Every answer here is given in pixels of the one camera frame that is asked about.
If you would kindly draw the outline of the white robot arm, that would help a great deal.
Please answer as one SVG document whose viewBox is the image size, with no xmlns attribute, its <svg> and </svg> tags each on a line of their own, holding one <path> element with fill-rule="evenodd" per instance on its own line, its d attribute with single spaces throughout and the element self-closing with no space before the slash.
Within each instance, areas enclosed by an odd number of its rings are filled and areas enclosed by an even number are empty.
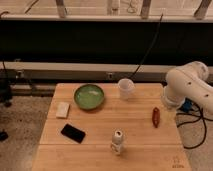
<svg viewBox="0 0 213 171">
<path fill-rule="evenodd" d="M 213 86 L 206 83 L 208 76 L 208 67 L 200 61 L 174 67 L 166 74 L 162 103 L 169 110 L 178 109 L 188 98 L 213 114 Z"/>
</svg>

